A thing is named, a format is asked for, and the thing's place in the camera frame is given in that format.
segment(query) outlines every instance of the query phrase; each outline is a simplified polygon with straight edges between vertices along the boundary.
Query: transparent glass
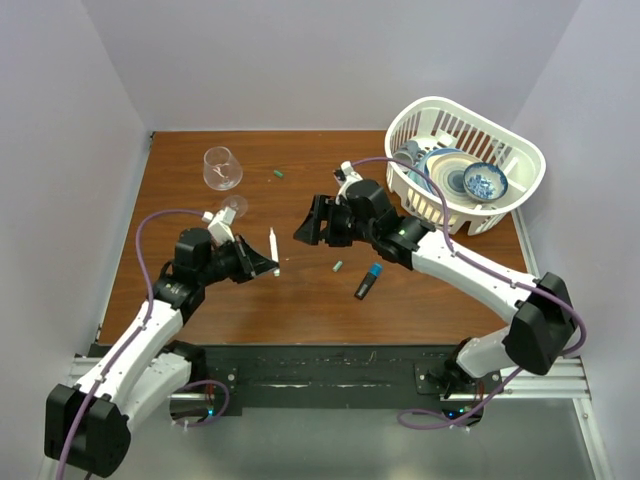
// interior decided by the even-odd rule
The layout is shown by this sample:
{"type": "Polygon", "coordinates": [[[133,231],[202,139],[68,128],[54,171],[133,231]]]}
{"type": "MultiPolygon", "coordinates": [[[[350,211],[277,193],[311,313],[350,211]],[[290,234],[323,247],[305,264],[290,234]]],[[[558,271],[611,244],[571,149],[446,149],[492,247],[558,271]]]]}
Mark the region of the transparent glass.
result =
{"type": "Polygon", "coordinates": [[[242,180],[242,167],[227,147],[213,147],[204,154],[205,183],[214,190],[229,190],[242,180]]]}
{"type": "Polygon", "coordinates": [[[222,208],[230,207],[236,211],[236,218],[240,218],[247,213],[249,203],[247,199],[241,195],[230,195],[222,201],[222,208]]]}

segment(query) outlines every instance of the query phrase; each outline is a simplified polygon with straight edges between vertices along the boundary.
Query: wooden table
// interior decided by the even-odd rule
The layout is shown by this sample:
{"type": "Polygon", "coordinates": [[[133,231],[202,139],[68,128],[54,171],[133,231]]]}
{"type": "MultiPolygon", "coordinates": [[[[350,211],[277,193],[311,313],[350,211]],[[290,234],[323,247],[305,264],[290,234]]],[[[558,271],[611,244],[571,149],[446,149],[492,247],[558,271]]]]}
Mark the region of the wooden table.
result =
{"type": "MultiPolygon", "coordinates": [[[[177,338],[219,343],[455,344],[503,324],[488,308],[435,278],[386,262],[369,295],[353,293],[380,258],[366,244],[351,248],[308,246],[293,240],[316,193],[335,195],[332,171],[344,160],[383,154],[384,132],[159,132],[155,135],[99,342],[112,344],[133,320],[145,286],[136,262],[134,235],[147,215],[167,208],[216,211],[230,194],[243,195],[249,211],[233,230],[269,256],[269,227],[277,237],[281,276],[209,287],[207,298],[177,338]],[[204,152],[231,149],[244,168],[230,192],[211,190],[202,178],[204,152]],[[284,173],[274,176],[273,170],[284,173]],[[338,273],[333,265],[342,260],[338,273]]],[[[385,185],[382,164],[358,171],[385,185]]],[[[399,207],[398,197],[392,195],[399,207]]],[[[173,257],[180,231],[202,226],[195,217],[155,220],[143,235],[144,255],[157,274],[173,257]]],[[[525,270],[510,215],[487,233],[456,240],[509,268],[525,270]]]]}

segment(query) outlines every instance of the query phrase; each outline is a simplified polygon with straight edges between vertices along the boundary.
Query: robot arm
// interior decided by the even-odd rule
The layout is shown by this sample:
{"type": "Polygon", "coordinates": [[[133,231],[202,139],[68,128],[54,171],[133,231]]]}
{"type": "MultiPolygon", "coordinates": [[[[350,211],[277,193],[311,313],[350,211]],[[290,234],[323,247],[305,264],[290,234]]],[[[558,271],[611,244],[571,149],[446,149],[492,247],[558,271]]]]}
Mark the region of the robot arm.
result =
{"type": "Polygon", "coordinates": [[[434,225],[398,215],[384,189],[373,180],[362,179],[349,162],[334,176],[340,186],[338,195],[314,197],[306,220],[294,234],[296,240],[309,245],[324,241],[331,247],[350,246],[353,241],[369,243],[383,259],[440,278],[471,295],[507,324],[485,337],[464,340],[443,370],[433,372],[432,377],[449,393],[509,366],[518,365],[538,375],[549,371],[576,325],[553,302],[516,287],[515,282],[536,286],[570,304],[562,279],[551,273],[536,279],[453,244],[455,251],[514,280],[511,285],[497,281],[453,254],[434,225]]]}
{"type": "Polygon", "coordinates": [[[202,304],[207,286],[227,278],[244,283],[278,267],[251,249],[242,236],[233,235],[234,214],[228,208],[215,216],[207,212],[203,217],[207,229],[184,230],[174,258],[153,285],[154,297],[142,304],[109,353],[72,388],[57,385],[52,390],[45,418],[48,457],[60,458],[72,420],[96,379],[101,383],[74,437],[67,463],[107,477],[124,459],[131,434],[148,415],[172,392],[206,378],[200,349],[181,342],[165,344],[202,304]],[[153,310],[145,321],[149,301],[153,310]],[[109,373],[102,377],[108,364],[109,373]]]}

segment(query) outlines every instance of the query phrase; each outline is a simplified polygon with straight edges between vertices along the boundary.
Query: white marker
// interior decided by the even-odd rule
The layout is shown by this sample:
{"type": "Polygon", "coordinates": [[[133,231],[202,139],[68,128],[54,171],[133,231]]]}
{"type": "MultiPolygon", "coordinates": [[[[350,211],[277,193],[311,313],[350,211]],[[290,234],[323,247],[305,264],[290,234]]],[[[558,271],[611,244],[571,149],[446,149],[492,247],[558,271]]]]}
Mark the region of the white marker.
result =
{"type": "MultiPolygon", "coordinates": [[[[278,261],[278,242],[276,241],[276,234],[273,231],[273,227],[271,228],[271,232],[269,233],[269,244],[271,245],[271,260],[274,262],[278,261]]],[[[280,269],[276,268],[273,271],[273,275],[276,277],[280,276],[280,269]]]]}

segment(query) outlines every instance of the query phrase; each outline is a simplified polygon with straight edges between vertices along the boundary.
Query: laundry basket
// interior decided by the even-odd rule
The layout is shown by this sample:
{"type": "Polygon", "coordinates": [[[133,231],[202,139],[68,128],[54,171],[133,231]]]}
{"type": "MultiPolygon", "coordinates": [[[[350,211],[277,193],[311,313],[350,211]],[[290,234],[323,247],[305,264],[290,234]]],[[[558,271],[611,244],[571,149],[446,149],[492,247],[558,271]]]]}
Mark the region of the laundry basket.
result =
{"type": "MultiPolygon", "coordinates": [[[[463,150],[479,161],[497,165],[507,177],[507,193],[496,202],[474,208],[447,202],[450,233],[456,233],[467,222],[469,235],[493,228],[531,196],[546,170],[542,152],[531,142],[443,97],[416,100],[395,118],[384,139],[387,157],[392,157],[407,140],[418,142],[426,152],[444,147],[463,150]]],[[[413,182],[406,171],[396,163],[388,164],[389,189],[400,196],[409,213],[442,226],[439,198],[413,182]]]]}

